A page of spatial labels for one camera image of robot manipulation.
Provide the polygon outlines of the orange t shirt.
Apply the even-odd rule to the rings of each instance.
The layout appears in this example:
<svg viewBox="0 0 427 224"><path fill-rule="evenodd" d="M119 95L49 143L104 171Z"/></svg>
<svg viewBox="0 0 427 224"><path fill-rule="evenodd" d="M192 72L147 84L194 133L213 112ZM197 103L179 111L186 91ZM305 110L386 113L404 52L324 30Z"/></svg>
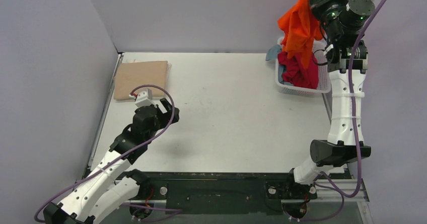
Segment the orange t shirt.
<svg viewBox="0 0 427 224"><path fill-rule="evenodd" d="M277 24L284 32L282 51L287 53L289 59L298 56L303 68L307 69L312 60L314 41L323 39L323 31L319 28L319 20L311 12L309 0L298 0L278 19Z"/></svg>

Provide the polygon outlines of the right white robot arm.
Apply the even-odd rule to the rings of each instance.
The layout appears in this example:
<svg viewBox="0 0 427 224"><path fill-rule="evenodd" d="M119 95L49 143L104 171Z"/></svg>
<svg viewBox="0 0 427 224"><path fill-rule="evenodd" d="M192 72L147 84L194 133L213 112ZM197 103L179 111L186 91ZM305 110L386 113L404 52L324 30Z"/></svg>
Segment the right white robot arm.
<svg viewBox="0 0 427 224"><path fill-rule="evenodd" d="M322 173L370 156L361 131L361 100L368 69L363 26L375 11L375 0L309 0L326 35L324 56L332 87L331 126L326 140L313 140L310 157L294 168L285 183L290 198Z"/></svg>

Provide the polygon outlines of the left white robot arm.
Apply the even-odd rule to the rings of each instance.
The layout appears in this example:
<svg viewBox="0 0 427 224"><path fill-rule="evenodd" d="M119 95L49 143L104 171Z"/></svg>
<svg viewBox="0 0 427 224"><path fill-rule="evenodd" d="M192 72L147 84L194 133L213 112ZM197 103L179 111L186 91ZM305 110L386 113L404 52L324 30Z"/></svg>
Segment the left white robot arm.
<svg viewBox="0 0 427 224"><path fill-rule="evenodd" d="M117 177L144 154L148 145L179 121L179 109L172 99L160 99L160 107L149 99L137 98L131 124L114 139L96 168L84 179L66 188L62 200L53 200L43 208L43 223L99 223L132 197L146 198L150 184L137 177L125 177L116 188L109 189Z"/></svg>

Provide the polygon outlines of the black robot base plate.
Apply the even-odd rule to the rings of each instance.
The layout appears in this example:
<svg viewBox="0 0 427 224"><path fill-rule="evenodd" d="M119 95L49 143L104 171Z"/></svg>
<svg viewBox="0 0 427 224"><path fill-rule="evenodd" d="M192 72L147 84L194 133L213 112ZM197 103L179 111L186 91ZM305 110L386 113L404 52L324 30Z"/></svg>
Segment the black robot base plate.
<svg viewBox="0 0 427 224"><path fill-rule="evenodd" d="M165 204L167 214L288 214L304 218L320 200L313 184L294 182L290 173L188 173L126 171L136 180L132 214L146 217L154 204Z"/></svg>

